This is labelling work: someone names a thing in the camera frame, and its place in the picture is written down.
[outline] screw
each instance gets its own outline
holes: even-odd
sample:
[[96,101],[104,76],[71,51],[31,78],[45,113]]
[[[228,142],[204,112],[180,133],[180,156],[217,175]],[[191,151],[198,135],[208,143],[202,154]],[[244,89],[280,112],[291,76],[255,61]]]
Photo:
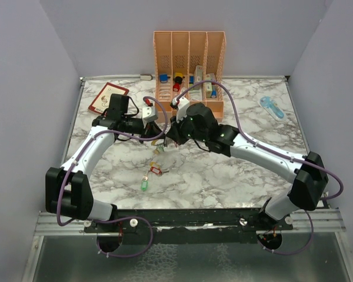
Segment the screw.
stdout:
[[92,222],[91,221],[89,221],[89,220],[85,220],[84,221],[84,226],[85,227],[91,227],[91,225],[92,225]]
[[247,225],[247,220],[239,219],[239,223],[241,224],[241,226],[246,226]]
[[285,222],[286,222],[286,224],[291,225],[291,224],[293,223],[293,219],[292,219],[290,216],[287,216],[287,217],[285,218]]

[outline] black cable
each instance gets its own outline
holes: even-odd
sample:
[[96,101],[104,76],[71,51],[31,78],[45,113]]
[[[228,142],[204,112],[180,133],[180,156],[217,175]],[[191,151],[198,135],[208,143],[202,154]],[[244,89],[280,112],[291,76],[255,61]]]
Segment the black cable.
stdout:
[[121,141],[121,142],[126,142],[126,141],[128,141],[129,139],[131,139],[131,138],[128,138],[128,139],[121,139],[121,138],[117,137],[116,139],[119,140],[119,141]]
[[200,147],[200,145],[199,145],[199,143],[196,141],[196,140],[194,140],[194,142],[195,142],[195,144],[199,147],[199,149],[201,149],[201,150],[203,150],[203,151],[206,151],[206,152],[210,152],[210,150],[206,150],[206,149],[203,149],[202,147]]
[[132,97],[128,96],[130,98],[130,100],[132,101],[132,104],[134,104],[135,108],[136,108],[136,113],[130,113],[130,114],[124,114],[127,118],[132,118],[136,115],[138,115],[138,113],[140,112],[140,109],[137,107],[137,105],[135,104],[134,100],[132,99]]

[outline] orange desk organizer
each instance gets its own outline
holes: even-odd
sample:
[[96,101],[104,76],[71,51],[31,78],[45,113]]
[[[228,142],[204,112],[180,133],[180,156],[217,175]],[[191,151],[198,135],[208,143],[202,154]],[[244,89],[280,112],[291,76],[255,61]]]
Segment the orange desk organizer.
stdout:
[[[182,88],[188,87],[189,77],[194,75],[198,65],[203,66],[203,77],[214,73],[216,80],[222,82],[222,66],[224,64],[226,38],[225,32],[202,31],[155,31],[153,37],[156,99],[164,106],[168,119],[176,114],[170,107],[172,98],[178,92],[172,90],[174,73],[183,73]],[[168,75],[167,83],[159,81],[159,75]],[[224,117],[224,101],[222,89],[217,87],[216,98],[206,98],[205,87],[202,87],[202,100],[193,100],[191,104],[203,103],[209,107],[216,119],[221,122]],[[158,109],[159,122],[165,122],[161,109]]]

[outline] red cap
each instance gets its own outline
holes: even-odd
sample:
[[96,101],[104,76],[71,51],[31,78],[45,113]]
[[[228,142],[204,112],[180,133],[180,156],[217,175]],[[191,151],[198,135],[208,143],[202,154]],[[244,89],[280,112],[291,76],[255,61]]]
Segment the red cap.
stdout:
[[149,99],[145,99],[145,104],[147,104],[149,107],[152,105],[151,101]]
[[180,88],[181,88],[181,85],[178,84],[178,83],[176,83],[176,84],[174,84],[174,86],[172,87],[172,90],[174,90],[174,91],[179,91]]

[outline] metal frame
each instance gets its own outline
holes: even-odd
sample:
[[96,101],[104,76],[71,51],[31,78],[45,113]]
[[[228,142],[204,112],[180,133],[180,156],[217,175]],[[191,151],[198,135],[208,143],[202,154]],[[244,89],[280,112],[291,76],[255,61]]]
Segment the metal frame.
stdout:
[[[296,211],[292,213],[293,220],[292,230],[277,231],[279,233],[309,233],[311,231],[310,222],[304,211]],[[344,221],[341,217],[339,209],[317,209],[310,212],[310,216],[314,223],[315,232],[342,232],[345,231]],[[38,222],[36,224],[34,236],[117,236],[117,232],[113,233],[84,233],[84,222],[75,220],[67,226],[58,226],[56,215],[47,212],[39,213]],[[214,226],[206,224],[204,226],[184,226],[187,229],[214,229],[225,227],[222,225]],[[170,229],[170,226],[157,226],[158,229]],[[264,233],[267,230],[260,230],[257,233]]]
[[[299,127],[301,128],[302,137],[304,139],[305,145],[307,150],[309,151],[308,142],[306,140],[304,131],[301,126],[301,122],[298,116],[297,109],[295,108],[294,101],[289,91],[289,85],[284,76],[224,76],[224,79],[259,79],[259,78],[271,78],[271,79],[284,79],[289,97],[291,99],[297,121]],[[101,79],[139,79],[139,75],[116,75],[116,76],[94,76],[88,78],[80,78],[81,80],[81,87],[78,96],[78,103],[76,104],[76,108],[74,110],[74,117],[69,128],[68,132],[68,139],[67,143],[63,152],[62,161],[65,161],[66,154],[69,148],[69,141],[73,132],[79,102],[82,97],[82,93],[84,91],[85,81],[87,80],[101,80]],[[313,220],[314,230],[315,232],[335,232],[336,238],[338,241],[339,249],[341,251],[343,261],[345,263],[345,267],[347,269],[349,278],[353,281],[353,255],[351,252],[351,248],[349,246],[349,242],[347,239],[347,235],[345,234],[345,225],[343,219],[341,217],[339,209],[317,209],[316,211],[310,212],[310,215]],[[306,214],[303,211],[296,211],[295,213],[291,214],[291,219],[293,220],[293,230],[284,230],[278,231],[280,233],[309,233],[311,232],[311,227],[309,220],[307,219]],[[196,229],[196,228],[207,228],[206,226],[185,226],[189,229]],[[26,263],[24,275],[23,275],[23,282],[33,281],[34,275],[36,272],[36,266],[38,264],[39,257],[41,255],[41,248],[42,243],[44,240],[44,236],[118,236],[118,233],[84,233],[84,221],[75,220],[71,224],[60,227],[56,222],[56,215],[40,212],[38,217],[38,222],[36,224],[34,238],[32,241],[31,251],[28,257],[28,261]]]
[[39,256],[42,250],[43,239],[43,236],[33,237],[29,257],[25,266],[24,275],[22,276],[22,282],[30,282],[34,279],[36,265],[38,264]]

